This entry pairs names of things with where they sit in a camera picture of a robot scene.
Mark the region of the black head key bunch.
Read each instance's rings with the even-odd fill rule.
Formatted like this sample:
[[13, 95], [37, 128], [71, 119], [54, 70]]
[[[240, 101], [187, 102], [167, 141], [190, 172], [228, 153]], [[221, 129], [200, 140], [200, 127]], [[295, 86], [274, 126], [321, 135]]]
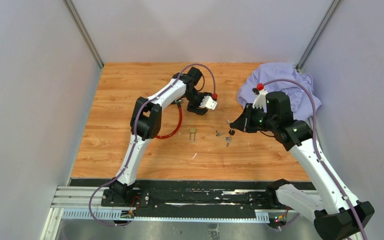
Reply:
[[230, 120], [226, 120], [226, 123], [228, 124], [228, 126], [230, 127], [229, 131], [228, 131], [228, 134], [232, 137], [235, 135], [236, 131], [231, 127], [231, 122]]

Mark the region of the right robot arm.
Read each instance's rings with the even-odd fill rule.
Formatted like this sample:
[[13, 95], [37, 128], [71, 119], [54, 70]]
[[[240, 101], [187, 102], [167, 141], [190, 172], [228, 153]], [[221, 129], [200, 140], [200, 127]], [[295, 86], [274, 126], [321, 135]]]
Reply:
[[364, 228], [374, 215], [369, 201], [353, 194], [332, 168], [319, 142], [303, 120], [296, 120], [290, 98], [281, 91], [257, 96], [264, 106], [247, 103], [230, 128], [244, 133], [271, 132], [309, 176], [318, 197], [279, 179], [266, 189], [266, 203], [274, 209], [290, 207], [313, 223], [324, 240], [363, 240]]

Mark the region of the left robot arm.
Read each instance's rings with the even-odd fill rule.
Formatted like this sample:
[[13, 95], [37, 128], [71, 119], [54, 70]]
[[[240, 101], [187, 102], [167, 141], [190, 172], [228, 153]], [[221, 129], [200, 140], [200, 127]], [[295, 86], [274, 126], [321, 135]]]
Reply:
[[136, 100], [130, 120], [128, 148], [117, 174], [108, 184], [109, 192], [120, 206], [129, 206], [133, 201], [133, 184], [137, 179], [138, 168], [148, 145], [161, 130], [165, 108], [181, 98], [188, 101], [187, 111], [199, 116], [216, 108], [215, 90], [200, 92], [196, 89], [203, 76], [199, 66], [198, 63], [187, 65], [157, 93]]

